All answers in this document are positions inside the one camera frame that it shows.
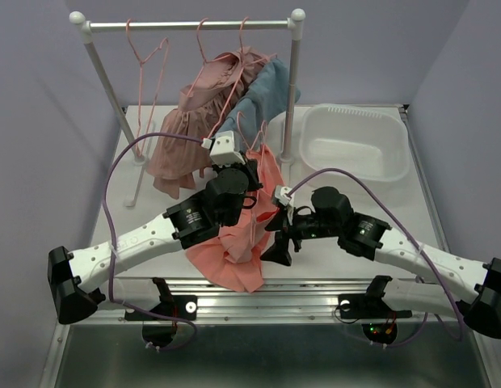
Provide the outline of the salmon orange skirt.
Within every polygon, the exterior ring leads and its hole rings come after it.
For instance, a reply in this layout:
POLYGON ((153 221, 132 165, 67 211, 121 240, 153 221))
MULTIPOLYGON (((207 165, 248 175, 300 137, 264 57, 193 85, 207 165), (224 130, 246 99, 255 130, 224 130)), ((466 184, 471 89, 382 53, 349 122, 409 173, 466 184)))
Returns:
POLYGON ((252 293, 263 285, 260 256, 271 234, 265 230, 275 216, 272 203, 276 186, 284 184, 276 158, 267 145, 246 156, 258 161, 263 187, 253 195, 257 203, 241 212, 236 226, 220 228, 219 235, 189 248, 186 256, 210 282, 239 293, 252 293))

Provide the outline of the blue denim garment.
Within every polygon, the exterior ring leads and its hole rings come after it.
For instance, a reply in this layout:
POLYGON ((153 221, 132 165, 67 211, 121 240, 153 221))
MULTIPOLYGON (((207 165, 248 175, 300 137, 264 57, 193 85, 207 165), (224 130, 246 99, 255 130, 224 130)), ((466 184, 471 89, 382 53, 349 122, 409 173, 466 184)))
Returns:
POLYGON ((288 77, 288 68, 280 59, 269 61, 259 71, 245 95, 229 112, 217 132, 237 132, 245 141, 251 143, 264 120, 268 123, 286 112, 288 77))

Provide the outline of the dusty pink pleated skirt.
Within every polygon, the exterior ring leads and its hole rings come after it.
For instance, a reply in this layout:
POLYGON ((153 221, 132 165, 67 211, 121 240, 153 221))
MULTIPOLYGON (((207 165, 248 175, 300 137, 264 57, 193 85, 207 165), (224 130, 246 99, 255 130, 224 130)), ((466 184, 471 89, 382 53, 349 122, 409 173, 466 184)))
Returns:
POLYGON ((219 129, 270 60, 250 47, 222 53, 206 62, 195 81, 180 90, 179 105, 165 116, 163 135, 147 166, 157 190, 177 199, 180 189, 196 187, 193 173, 202 175, 211 166, 208 151, 194 141, 172 136, 201 139, 219 129))

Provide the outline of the pink wire hanger of denim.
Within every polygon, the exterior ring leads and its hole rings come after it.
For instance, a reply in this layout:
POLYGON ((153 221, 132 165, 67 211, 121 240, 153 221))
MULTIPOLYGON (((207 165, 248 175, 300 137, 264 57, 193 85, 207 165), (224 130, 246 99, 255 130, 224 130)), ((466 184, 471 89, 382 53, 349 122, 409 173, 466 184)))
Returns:
POLYGON ((273 53, 271 55, 265 55, 264 54, 264 55, 259 55, 258 59, 254 60, 254 61, 251 61, 249 63, 246 63, 246 54, 244 53, 244 46, 243 46, 243 42, 242 42, 242 31, 243 31, 243 28, 245 26, 245 23, 249 19, 250 19, 250 17, 246 16, 242 20, 242 22, 240 24, 240 28, 239 28, 239 35, 238 35, 239 42, 240 42, 240 51, 239 51, 240 55, 239 55, 239 59, 240 59, 240 63, 241 63, 241 69, 238 72, 238 76, 237 76, 237 78, 236 78, 236 80, 234 82, 234 85, 232 86, 231 92, 227 96, 227 99, 225 101, 225 104, 223 105, 223 108, 221 110, 221 113, 219 115, 217 123, 211 128, 211 131, 208 134, 208 138, 211 138, 211 137, 213 137, 215 135, 215 133, 219 129, 220 125, 222 124, 223 120, 225 119, 225 117, 226 117, 225 111, 231 105, 231 99, 233 98, 234 92, 238 88, 238 85, 242 82, 242 76, 243 76, 244 71, 246 70, 246 67, 248 67, 248 66, 254 66, 255 64, 266 65, 271 59, 277 58, 277 54, 276 53, 273 53))

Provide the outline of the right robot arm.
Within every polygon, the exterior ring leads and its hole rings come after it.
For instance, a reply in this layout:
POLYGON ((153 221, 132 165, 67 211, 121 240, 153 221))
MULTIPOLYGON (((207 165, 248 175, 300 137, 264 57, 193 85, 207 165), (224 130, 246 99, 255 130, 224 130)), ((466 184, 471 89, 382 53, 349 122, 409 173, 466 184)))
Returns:
POLYGON ((483 263, 411 242, 389 223, 356 212, 336 188, 315 190, 308 213, 293 202, 288 187, 276 187, 272 203, 278 211, 266 228, 274 232, 274 243, 262 254, 263 261, 289 266, 290 253, 298 252, 303 241, 336 238, 349 255, 417 277, 375 276, 364 293, 339 295, 335 311, 345 323, 395 320, 422 312, 459 318, 473 331, 501 339, 501 259, 483 263))

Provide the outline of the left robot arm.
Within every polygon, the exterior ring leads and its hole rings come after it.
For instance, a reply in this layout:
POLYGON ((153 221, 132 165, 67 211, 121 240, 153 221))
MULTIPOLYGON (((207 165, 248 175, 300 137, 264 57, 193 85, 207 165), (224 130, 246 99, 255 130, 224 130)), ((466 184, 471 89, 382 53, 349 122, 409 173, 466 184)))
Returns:
POLYGON ((263 186, 258 162, 244 158, 215 170, 216 176, 203 190, 135 230, 93 247, 52 249, 48 253, 48 283, 57 321, 71 324, 89 318, 107 299, 101 285, 112 285, 115 275, 215 238, 223 226, 237 225, 241 212, 256 204, 253 194, 263 186))

